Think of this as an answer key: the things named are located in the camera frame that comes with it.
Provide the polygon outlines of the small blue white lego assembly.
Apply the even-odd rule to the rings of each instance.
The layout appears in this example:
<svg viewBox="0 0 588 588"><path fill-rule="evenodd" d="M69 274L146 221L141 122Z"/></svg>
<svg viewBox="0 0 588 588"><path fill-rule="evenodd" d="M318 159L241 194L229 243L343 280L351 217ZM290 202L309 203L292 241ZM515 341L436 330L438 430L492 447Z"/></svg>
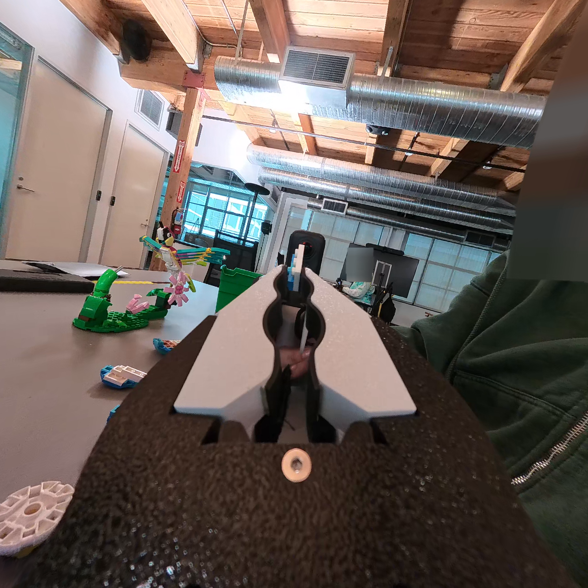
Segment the small blue white lego assembly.
<svg viewBox="0 0 588 588"><path fill-rule="evenodd" d="M305 243L299 244L290 258L286 284L291 292L299 291L300 277L305 259L305 248Z"/></svg>

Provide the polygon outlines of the glass partition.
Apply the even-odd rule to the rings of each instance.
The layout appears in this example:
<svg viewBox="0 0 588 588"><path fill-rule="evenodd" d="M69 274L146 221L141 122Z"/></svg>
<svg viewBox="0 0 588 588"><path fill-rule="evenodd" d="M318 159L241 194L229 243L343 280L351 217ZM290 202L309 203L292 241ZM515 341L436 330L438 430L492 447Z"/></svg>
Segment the glass partition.
<svg viewBox="0 0 588 588"><path fill-rule="evenodd" d="M1 259L5 259L34 48L1 24Z"/></svg>

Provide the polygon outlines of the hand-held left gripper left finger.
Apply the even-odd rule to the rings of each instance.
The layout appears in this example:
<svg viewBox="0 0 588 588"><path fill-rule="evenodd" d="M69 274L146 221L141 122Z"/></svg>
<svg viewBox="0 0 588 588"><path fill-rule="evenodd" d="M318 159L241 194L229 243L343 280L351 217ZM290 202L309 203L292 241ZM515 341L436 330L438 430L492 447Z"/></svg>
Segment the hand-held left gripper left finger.
<svg viewBox="0 0 588 588"><path fill-rule="evenodd" d="M255 442L277 442L290 396L276 338L287 270L277 266L223 307L173 405L177 413L240 423Z"/></svg>

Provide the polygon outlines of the beige door with black hinges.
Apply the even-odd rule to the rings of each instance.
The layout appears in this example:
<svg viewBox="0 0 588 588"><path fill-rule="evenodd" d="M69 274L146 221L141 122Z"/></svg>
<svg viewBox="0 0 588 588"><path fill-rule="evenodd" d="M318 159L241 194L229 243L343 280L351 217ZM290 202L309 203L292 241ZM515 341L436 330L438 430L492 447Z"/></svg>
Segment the beige door with black hinges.
<svg viewBox="0 0 588 588"><path fill-rule="evenodd" d="M105 266L139 269L146 248L140 238L152 229L153 207L160 192L160 177L168 152L127 124L100 262Z"/></svg>

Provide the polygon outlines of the green lego base with flowers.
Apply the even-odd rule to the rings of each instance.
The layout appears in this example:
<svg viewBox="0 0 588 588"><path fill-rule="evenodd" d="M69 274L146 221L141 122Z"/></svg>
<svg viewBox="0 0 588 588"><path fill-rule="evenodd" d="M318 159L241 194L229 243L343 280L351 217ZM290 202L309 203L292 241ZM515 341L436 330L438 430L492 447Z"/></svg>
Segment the green lego base with flowers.
<svg viewBox="0 0 588 588"><path fill-rule="evenodd" d="M169 278L169 284L162 289L153 289L148 297L155 297L155 303L134 295L123 312L110 311L112 306L110 288L118 278L118 271L108 268L95 282L94 289L85 299L79 315L72 325L94 333L118 334L147 327L153 320L164 319L173 305L181 307L188 302L187 292L195 292L192 279L185 272Z"/></svg>

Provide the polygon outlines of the black office chair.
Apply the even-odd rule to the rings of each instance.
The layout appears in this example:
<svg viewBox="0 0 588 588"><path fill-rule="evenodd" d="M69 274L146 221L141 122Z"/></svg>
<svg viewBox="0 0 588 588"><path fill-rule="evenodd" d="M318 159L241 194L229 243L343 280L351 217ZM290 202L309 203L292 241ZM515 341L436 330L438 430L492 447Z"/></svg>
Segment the black office chair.
<svg viewBox="0 0 588 588"><path fill-rule="evenodd" d="M254 271L259 247L257 240L240 238L217 229L213 238L213 247L229 251L222 262L228 269Z"/></svg>

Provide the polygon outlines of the black floor lamp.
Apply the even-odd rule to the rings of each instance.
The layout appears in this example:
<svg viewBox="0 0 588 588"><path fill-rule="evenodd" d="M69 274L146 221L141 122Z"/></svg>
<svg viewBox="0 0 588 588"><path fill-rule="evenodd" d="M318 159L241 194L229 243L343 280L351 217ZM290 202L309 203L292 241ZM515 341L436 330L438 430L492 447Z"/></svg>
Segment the black floor lamp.
<svg viewBox="0 0 588 588"><path fill-rule="evenodd" d="M246 182L245 188L251 192L254 196L252 198L251 210L249 212L247 225L246 225L246 232L245 236L243 237L245 241L251 241L254 243L256 252L254 254L254 265L257 260L257 254L259 249L259 239L262 233L262 224L264 222L264 215L265 212L258 210L258 200L260 200L260 196L268 196L270 195L270 190L262 185L258 185L253 182Z"/></svg>

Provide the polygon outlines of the black screen on stand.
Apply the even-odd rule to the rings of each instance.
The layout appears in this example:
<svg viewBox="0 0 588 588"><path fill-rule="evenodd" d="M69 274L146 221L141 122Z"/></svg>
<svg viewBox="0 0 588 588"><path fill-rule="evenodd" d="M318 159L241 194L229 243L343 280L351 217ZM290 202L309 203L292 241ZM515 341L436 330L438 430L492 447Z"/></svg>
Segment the black screen on stand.
<svg viewBox="0 0 588 588"><path fill-rule="evenodd" d="M380 289L391 287L392 294L407 298L419 260L405 255L374 251L375 267L371 283Z"/></svg>

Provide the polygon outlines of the blue white lego piece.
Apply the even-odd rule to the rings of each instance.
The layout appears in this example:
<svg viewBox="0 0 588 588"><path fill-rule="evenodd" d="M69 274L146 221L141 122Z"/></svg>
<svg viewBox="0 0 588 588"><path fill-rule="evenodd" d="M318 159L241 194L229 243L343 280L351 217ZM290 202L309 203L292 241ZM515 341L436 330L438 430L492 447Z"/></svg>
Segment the blue white lego piece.
<svg viewBox="0 0 588 588"><path fill-rule="evenodd" d="M101 382L105 386L119 390L135 387L146 375L145 371L124 365L107 365L100 370Z"/></svg>

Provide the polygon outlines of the green plastic bin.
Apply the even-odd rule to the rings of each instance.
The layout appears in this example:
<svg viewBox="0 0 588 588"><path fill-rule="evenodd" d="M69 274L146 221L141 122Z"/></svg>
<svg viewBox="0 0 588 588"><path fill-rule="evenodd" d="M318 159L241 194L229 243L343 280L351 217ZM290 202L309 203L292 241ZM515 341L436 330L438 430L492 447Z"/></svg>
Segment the green plastic bin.
<svg viewBox="0 0 588 588"><path fill-rule="evenodd" d="M250 288L262 274L239 268L230 269L222 265L215 312L219 312L235 298Z"/></svg>

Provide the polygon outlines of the large window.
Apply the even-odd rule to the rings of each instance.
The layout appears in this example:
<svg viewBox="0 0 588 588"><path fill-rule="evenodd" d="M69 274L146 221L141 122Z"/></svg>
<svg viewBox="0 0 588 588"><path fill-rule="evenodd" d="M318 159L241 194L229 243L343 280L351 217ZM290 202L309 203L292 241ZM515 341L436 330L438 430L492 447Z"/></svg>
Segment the large window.
<svg viewBox="0 0 588 588"><path fill-rule="evenodd" d="M213 238L217 229L243 238L253 196L240 187L190 181L183 203L185 213L180 240ZM265 212L266 221L270 207L259 198L257 207Z"/></svg>

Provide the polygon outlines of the white round lego wheel piece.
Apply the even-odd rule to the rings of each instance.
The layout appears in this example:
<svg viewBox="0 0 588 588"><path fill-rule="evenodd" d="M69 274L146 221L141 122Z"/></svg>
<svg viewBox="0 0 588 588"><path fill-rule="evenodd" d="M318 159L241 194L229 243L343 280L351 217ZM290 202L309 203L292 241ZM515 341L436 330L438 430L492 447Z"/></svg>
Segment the white round lego wheel piece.
<svg viewBox="0 0 588 588"><path fill-rule="evenodd" d="M74 491L60 481L43 481L11 493L1 502L1 555L17 556L47 540Z"/></svg>

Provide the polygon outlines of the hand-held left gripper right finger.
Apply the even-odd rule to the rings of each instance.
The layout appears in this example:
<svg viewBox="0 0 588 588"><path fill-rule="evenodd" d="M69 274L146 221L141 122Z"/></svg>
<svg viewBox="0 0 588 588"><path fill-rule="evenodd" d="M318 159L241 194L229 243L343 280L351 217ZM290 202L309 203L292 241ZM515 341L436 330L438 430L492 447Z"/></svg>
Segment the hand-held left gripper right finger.
<svg viewBox="0 0 588 588"><path fill-rule="evenodd" d="M318 415L337 440L355 422L414 416L416 405L371 317L312 270L308 309L318 312L321 334L313 349L318 377Z"/></svg>

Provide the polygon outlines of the black flat box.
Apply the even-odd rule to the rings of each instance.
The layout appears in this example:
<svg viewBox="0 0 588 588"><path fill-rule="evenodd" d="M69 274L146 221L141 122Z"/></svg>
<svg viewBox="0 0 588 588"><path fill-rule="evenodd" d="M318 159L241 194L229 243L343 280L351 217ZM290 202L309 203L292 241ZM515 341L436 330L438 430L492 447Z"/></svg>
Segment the black flat box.
<svg viewBox="0 0 588 588"><path fill-rule="evenodd" d="M92 281L76 275L1 269L2 292L91 294L94 286Z"/></svg>

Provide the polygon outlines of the colourful lego bird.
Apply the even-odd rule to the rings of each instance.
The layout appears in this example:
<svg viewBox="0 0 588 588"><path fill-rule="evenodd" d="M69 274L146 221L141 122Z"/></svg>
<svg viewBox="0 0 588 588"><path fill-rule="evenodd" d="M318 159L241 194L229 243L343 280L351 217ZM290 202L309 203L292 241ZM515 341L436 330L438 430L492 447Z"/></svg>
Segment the colourful lego bird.
<svg viewBox="0 0 588 588"><path fill-rule="evenodd" d="M166 269L174 276L184 271L184 266L222 264L231 254L230 251L218 247L177 249L172 231L161 222L156 230L156 239L142 236L139 241L153 252L156 258L163 260Z"/></svg>

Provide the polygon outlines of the white ceiling vent grille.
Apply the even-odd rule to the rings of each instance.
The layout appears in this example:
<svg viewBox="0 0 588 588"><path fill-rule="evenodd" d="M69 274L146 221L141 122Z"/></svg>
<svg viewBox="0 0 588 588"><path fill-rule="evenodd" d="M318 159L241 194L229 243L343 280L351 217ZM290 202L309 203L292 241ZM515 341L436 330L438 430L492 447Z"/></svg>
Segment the white ceiling vent grille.
<svg viewBox="0 0 588 588"><path fill-rule="evenodd" d="M354 52L290 45L283 56L278 83L347 90L355 58Z"/></svg>

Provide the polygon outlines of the black round speaker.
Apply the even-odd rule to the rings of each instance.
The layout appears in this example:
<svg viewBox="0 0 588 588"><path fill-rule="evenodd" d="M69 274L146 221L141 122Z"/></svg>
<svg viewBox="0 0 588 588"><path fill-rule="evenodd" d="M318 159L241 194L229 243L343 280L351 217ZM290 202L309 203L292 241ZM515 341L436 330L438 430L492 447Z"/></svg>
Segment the black round speaker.
<svg viewBox="0 0 588 588"><path fill-rule="evenodd" d="M128 65L131 60L146 62L152 48L152 39L145 27L136 19L122 23L119 60Z"/></svg>

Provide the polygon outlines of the large silver air duct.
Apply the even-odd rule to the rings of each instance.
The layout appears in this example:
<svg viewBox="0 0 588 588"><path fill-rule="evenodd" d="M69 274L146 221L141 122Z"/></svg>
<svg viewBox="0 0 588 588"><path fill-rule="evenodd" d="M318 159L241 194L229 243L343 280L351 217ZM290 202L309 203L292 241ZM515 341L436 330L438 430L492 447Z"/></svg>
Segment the large silver air duct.
<svg viewBox="0 0 588 588"><path fill-rule="evenodd" d="M224 99L248 107L299 112L325 119L530 149L547 97L524 93L354 74L346 104L305 102L283 89L279 67L228 56L217 58L215 82Z"/></svg>

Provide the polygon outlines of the person's green hoodie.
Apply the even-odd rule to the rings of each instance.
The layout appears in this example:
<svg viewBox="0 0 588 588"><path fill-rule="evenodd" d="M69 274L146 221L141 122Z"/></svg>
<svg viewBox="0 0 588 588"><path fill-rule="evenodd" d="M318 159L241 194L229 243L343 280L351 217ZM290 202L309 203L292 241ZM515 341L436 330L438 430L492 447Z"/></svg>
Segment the person's green hoodie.
<svg viewBox="0 0 588 588"><path fill-rule="evenodd" d="M587 283L495 258L448 310L396 331L479 419L535 529L587 587Z"/></svg>

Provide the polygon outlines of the white wall vent grille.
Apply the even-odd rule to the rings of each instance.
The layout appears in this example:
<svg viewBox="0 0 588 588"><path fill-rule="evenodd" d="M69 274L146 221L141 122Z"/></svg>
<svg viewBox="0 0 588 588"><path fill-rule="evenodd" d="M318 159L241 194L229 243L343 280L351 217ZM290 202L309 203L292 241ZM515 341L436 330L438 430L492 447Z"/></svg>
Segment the white wall vent grille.
<svg viewBox="0 0 588 588"><path fill-rule="evenodd" d="M135 113L156 129L160 128L165 106L165 99L157 92L145 89L138 90Z"/></svg>

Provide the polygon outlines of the person's right hand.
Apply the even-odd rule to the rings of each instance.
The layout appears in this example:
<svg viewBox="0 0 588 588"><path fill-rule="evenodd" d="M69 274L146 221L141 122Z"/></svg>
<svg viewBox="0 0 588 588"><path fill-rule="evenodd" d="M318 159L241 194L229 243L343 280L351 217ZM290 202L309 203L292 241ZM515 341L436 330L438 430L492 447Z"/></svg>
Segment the person's right hand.
<svg viewBox="0 0 588 588"><path fill-rule="evenodd" d="M290 370L290 378L294 381L303 378L308 371L311 351L316 344L316 339L309 338L305 347L300 351L299 346L281 346L279 351L281 370Z"/></svg>

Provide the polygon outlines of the wooden post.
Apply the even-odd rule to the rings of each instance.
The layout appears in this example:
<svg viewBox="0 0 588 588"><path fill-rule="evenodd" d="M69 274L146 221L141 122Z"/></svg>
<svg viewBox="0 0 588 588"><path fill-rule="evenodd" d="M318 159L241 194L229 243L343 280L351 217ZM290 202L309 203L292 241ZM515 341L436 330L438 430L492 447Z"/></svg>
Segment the wooden post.
<svg viewBox="0 0 588 588"><path fill-rule="evenodd" d="M201 124L207 94L201 88L188 88L185 98L178 140L172 160L160 221L172 228L173 212L182 207L195 143Z"/></svg>

